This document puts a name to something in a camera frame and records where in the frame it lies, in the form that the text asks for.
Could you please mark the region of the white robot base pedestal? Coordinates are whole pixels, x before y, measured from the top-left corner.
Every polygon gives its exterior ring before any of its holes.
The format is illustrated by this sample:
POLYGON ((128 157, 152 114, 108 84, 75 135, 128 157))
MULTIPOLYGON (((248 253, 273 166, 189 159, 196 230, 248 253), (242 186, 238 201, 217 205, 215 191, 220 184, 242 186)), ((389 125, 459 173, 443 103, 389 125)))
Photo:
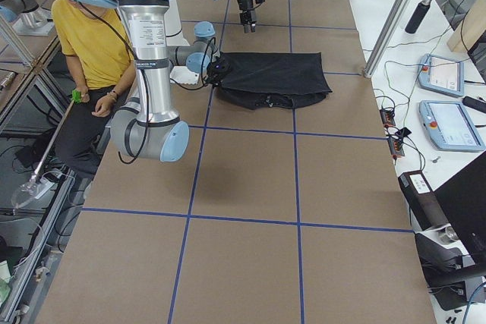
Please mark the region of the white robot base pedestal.
MULTIPOLYGON (((168 46, 188 46, 189 42, 184 37, 179 17, 177 0, 169 0, 169 9, 164 14, 166 44, 168 46)), ((185 66, 174 66, 170 74, 173 83, 179 83, 183 87, 195 88, 199 74, 189 71, 185 66)))

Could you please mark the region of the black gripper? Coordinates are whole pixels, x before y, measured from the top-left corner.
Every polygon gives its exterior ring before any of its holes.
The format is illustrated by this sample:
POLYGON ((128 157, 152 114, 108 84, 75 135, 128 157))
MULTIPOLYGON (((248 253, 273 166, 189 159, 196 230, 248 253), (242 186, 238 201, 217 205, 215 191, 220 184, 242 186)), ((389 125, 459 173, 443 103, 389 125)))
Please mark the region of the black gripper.
POLYGON ((223 79, 230 73, 232 67, 225 58, 217 58, 207 66, 204 83, 213 87, 220 87, 223 79))
POLYGON ((251 32, 255 32, 257 26, 257 16, 254 6, 257 3, 257 0, 237 0, 237 2, 240 10, 240 22, 245 23, 244 32, 250 32, 250 23, 251 32))

